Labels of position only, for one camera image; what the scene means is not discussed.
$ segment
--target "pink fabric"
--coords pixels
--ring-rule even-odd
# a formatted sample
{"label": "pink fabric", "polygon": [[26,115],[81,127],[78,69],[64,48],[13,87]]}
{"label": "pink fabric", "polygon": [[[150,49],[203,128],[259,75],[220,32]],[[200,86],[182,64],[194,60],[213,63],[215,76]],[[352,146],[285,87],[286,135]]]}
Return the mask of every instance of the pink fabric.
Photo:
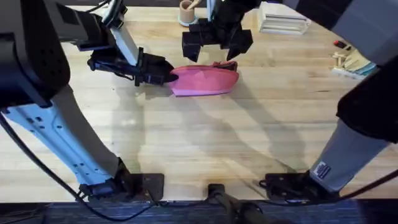
{"label": "pink fabric", "polygon": [[239,73],[216,68],[219,65],[189,65],[178,67],[171,73],[178,80],[169,83],[176,96],[218,95],[229,93],[239,78]]}

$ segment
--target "small wooden object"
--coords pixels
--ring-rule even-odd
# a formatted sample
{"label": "small wooden object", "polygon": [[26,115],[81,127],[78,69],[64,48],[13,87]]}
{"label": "small wooden object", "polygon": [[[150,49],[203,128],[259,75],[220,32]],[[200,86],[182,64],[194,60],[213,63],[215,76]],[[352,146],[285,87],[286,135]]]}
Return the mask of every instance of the small wooden object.
{"label": "small wooden object", "polygon": [[191,9],[195,8],[197,5],[199,5],[200,2],[201,2],[201,0],[194,0],[192,2],[192,4],[188,6],[187,10],[191,10]]}

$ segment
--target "metal bracket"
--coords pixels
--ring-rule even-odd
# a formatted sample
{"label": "metal bracket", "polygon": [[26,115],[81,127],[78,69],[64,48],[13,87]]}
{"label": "metal bracket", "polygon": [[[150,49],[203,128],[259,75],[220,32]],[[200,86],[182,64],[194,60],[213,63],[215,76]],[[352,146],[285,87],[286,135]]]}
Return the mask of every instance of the metal bracket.
{"label": "metal bracket", "polygon": [[270,200],[317,201],[338,197],[311,179],[308,172],[296,174],[266,174],[260,186],[267,191]]}
{"label": "metal bracket", "polygon": [[157,202],[163,198],[163,174],[129,174],[124,184],[132,185],[131,189],[128,189],[132,192],[123,190],[109,195],[89,195],[88,200],[90,202],[148,202],[152,200]]}

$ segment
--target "wood grain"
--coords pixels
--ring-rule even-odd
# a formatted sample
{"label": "wood grain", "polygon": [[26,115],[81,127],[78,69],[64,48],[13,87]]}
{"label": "wood grain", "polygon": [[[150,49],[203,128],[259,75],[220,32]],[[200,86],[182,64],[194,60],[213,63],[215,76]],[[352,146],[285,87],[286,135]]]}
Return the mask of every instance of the wood grain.
{"label": "wood grain", "polygon": [[[204,9],[197,9],[205,17]],[[175,67],[182,57],[178,8],[132,7],[126,24],[145,52],[163,55]],[[166,200],[206,197],[209,183],[225,184],[237,198],[262,199],[254,184],[269,172],[305,171],[336,126],[338,100],[357,81],[330,73],[337,38],[312,24],[303,36],[260,34],[256,12],[243,21],[254,44],[236,58],[241,77],[222,96],[176,98],[166,87],[134,87],[110,73],[91,72],[88,53],[63,45],[70,84],[81,110],[99,137],[131,172],[166,176]],[[202,49],[200,64],[224,60],[217,46]],[[74,175],[30,133],[13,124],[21,138],[62,179],[77,189]],[[72,201],[0,130],[0,202]],[[398,151],[386,149],[344,189],[348,193],[396,168]],[[363,197],[397,198],[398,181]]]}

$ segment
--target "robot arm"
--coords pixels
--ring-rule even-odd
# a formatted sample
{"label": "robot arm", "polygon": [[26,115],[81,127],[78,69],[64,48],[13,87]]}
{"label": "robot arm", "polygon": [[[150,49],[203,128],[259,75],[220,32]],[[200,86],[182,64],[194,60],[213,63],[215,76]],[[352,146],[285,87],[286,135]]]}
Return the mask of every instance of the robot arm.
{"label": "robot arm", "polygon": [[[271,199],[333,198],[390,142],[398,141],[398,102],[394,91],[398,81],[395,75],[398,29],[394,24],[398,19],[398,3],[388,0],[272,2],[285,4],[342,36],[378,65],[377,71],[340,100],[337,128],[310,170],[305,174],[267,174],[261,182]],[[230,52],[236,52],[234,43],[238,39],[241,46],[245,46],[239,53],[245,53],[252,38],[246,30],[241,30],[240,22],[245,12],[260,3],[258,0],[216,0],[212,21],[190,26],[189,34],[183,34],[184,56],[197,60],[197,49],[207,44],[209,37],[212,42],[208,44],[220,44],[221,48],[230,48]]]}
{"label": "robot arm", "polygon": [[7,96],[0,110],[58,156],[90,200],[142,200],[151,187],[156,200],[163,194],[164,176],[130,174],[84,118],[68,85],[60,42],[93,50],[92,70],[131,75],[136,85],[171,80],[173,67],[163,57],[137,49],[123,26],[125,12],[121,0],[112,1],[104,18],[47,0],[5,0],[0,9],[0,95]]}

